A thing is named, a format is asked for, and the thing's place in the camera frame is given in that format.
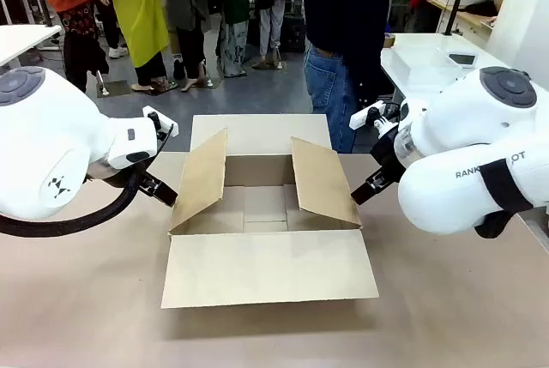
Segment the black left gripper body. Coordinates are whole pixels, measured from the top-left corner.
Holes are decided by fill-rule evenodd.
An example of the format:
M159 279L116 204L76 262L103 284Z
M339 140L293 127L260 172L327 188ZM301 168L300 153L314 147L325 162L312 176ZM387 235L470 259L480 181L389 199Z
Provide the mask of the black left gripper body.
M147 196L154 196L158 189L158 181L142 168L131 168L128 176L128 194L135 196L138 191Z

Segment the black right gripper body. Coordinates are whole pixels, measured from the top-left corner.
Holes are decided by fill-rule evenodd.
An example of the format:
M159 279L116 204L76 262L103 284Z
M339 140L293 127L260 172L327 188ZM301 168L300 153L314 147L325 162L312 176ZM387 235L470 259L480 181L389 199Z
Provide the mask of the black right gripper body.
M406 168L398 160L395 153L395 138L398 128L394 126L391 130L381 136L371 149L371 156L379 164L379 168L372 176L380 180L382 184L399 183Z

